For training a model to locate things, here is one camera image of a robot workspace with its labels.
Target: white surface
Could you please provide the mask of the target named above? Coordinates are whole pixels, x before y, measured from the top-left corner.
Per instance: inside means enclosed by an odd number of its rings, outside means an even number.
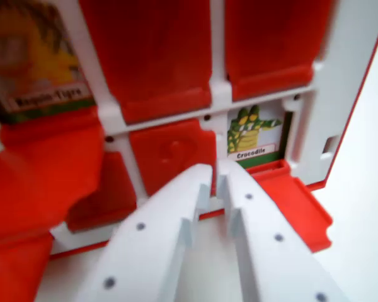
[[[126,218],[76,301],[174,301],[185,250],[195,241],[198,211],[209,207],[212,175],[210,165],[194,165]],[[106,280],[113,281],[112,288],[106,288]]]
[[[234,238],[244,302],[346,302],[275,202],[239,164],[220,160],[217,196]]]
[[[315,258],[350,301],[378,302],[378,50],[329,181],[314,195],[334,220],[328,232],[333,244]],[[223,221],[199,222],[177,301],[241,301],[236,253]],[[71,301],[101,251],[51,261],[36,301]]]

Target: red flap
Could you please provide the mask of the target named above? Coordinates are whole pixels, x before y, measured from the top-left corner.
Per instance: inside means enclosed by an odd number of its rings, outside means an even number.
[[[103,130],[95,111],[2,129],[0,243],[44,234],[97,188]]]
[[[210,106],[209,2],[79,0],[126,123]]]
[[[290,167],[285,160],[259,165],[247,171],[276,202],[312,252],[331,245],[326,231],[332,224],[332,218],[308,188],[290,175]]]
[[[0,302],[31,302],[52,248],[52,236],[0,246]]]

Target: red compartment door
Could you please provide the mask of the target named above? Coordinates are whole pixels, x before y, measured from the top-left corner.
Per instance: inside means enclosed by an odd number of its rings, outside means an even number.
[[[285,160],[247,169],[312,252],[331,245],[326,231],[332,218],[319,204],[307,187],[290,175]]]
[[[240,100],[307,84],[333,0],[226,0],[226,68]]]
[[[96,108],[2,126],[0,244],[44,234],[98,187],[103,130]]]
[[[210,1],[79,2],[127,123],[210,104]]]
[[[52,236],[0,246],[0,302],[32,302],[49,259]]]

